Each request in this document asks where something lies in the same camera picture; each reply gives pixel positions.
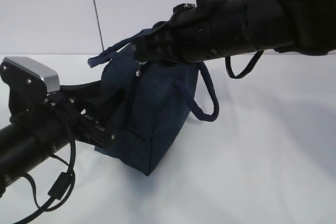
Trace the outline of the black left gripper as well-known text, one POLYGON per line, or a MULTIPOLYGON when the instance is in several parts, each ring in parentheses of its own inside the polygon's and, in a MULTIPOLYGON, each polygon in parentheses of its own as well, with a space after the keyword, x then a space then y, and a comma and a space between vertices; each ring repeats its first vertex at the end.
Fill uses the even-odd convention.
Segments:
POLYGON ((49 95, 39 108, 60 118, 76 140, 99 148, 108 147, 115 137, 108 118, 123 101, 123 89, 103 91, 101 81, 60 86, 65 95, 49 95))

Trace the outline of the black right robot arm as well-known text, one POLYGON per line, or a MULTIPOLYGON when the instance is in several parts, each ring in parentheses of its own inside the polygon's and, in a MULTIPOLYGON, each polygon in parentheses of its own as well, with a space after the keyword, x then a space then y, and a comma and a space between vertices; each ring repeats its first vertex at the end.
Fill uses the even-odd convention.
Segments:
POLYGON ((323 56, 335 50, 335 0, 196 0, 132 44, 136 60, 162 65, 268 49, 323 56))

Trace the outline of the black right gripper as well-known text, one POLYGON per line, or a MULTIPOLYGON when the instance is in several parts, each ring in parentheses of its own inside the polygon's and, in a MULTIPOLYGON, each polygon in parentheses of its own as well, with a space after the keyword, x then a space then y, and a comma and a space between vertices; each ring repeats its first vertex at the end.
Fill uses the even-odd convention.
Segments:
POLYGON ((169 22, 158 22, 132 39, 135 60, 175 66, 226 57, 211 32, 220 6, 221 3, 175 6, 169 22))

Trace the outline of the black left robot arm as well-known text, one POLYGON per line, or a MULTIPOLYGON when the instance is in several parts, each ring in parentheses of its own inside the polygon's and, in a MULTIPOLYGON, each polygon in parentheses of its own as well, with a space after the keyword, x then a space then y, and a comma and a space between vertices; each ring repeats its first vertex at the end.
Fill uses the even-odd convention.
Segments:
POLYGON ((106 148, 114 134, 108 119, 123 99, 123 89, 103 92, 100 81, 61 86, 38 97, 11 88, 10 125, 1 129, 1 186, 17 181, 65 147, 71 137, 106 148))

